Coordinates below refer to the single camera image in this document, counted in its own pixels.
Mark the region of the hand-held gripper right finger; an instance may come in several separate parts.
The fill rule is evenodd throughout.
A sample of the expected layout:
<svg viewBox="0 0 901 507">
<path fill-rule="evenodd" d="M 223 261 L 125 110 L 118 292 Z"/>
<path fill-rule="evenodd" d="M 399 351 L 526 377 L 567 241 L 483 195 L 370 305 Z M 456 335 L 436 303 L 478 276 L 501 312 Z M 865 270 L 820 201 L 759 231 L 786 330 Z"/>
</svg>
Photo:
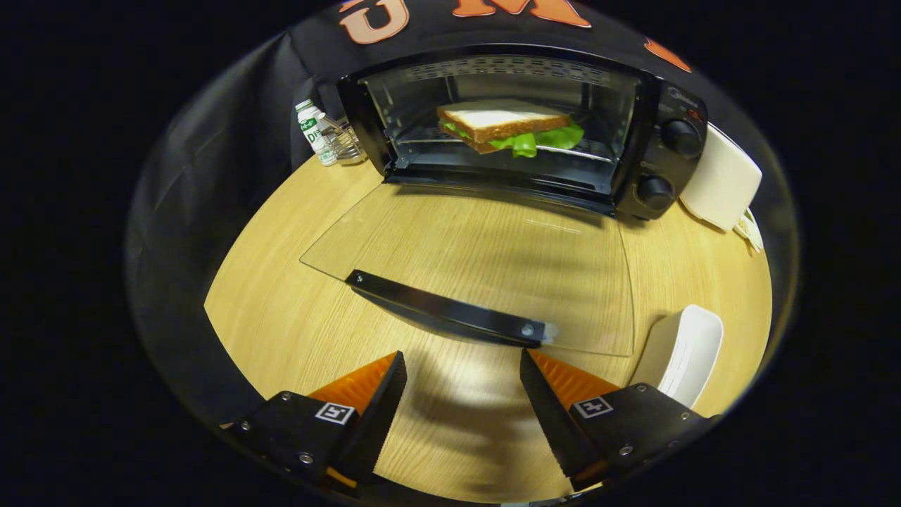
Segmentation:
<svg viewBox="0 0 901 507">
<path fill-rule="evenodd" d="M 639 474 L 712 426 L 648 383 L 618 387 L 538 349 L 522 349 L 520 381 L 577 493 Z"/>
</svg>

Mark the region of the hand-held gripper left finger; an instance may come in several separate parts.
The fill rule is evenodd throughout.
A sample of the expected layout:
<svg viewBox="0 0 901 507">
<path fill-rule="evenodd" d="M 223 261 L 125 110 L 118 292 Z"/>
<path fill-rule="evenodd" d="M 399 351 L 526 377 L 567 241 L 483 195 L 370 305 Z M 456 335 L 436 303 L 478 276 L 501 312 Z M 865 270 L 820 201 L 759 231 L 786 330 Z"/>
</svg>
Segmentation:
<svg viewBox="0 0 901 507">
<path fill-rule="evenodd" d="M 312 487 L 354 494 L 373 478 L 407 381 L 395 351 L 309 394 L 279 392 L 225 432 Z"/>
</svg>

